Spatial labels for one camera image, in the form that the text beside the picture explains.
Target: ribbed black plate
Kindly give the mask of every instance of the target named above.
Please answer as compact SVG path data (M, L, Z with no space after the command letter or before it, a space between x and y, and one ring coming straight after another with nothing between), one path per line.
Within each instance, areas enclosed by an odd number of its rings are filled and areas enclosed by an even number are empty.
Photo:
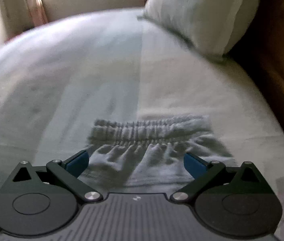
M25 238L0 235L0 241ZM83 206L64 229L32 241L226 241L200 225L186 205L169 202L164 194L110 194ZM271 235L255 241L275 241Z

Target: fitted sheet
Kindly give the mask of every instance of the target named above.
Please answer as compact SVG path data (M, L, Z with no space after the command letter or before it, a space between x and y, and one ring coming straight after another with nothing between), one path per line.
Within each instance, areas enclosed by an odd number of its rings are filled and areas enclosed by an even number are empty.
M215 137L239 165L255 163L284 208L284 134L252 80L232 59L205 59L142 13L71 17L0 49L0 186L21 160L45 165L86 148L96 119L206 115ZM276 235L284 240L284 213Z

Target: logo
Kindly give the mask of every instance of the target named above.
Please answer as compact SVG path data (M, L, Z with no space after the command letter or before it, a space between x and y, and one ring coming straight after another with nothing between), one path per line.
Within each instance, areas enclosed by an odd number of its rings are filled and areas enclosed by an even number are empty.
M134 201L139 201L139 200L141 200L141 197L140 196L136 196L136 197L133 197L132 198Z

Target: round black disc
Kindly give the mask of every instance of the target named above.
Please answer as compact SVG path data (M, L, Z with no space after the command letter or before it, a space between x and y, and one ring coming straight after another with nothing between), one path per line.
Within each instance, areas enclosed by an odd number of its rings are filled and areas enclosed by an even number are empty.
M42 235L65 225L77 212L76 199L68 190L40 183L29 193L25 186L18 188L24 193L0 193L0 228L4 231L19 236Z
M215 188L199 195L195 211L209 228L233 238L269 234L282 215L281 204L274 194L230 194Z

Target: triangular cutout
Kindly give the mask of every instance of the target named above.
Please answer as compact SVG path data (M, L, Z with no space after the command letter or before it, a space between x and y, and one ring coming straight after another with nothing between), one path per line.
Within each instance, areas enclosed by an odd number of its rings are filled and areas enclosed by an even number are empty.
M245 168L241 180L248 182L259 182L255 173L250 168Z
M21 168L13 179L13 182L25 181L32 179L29 175L27 168Z

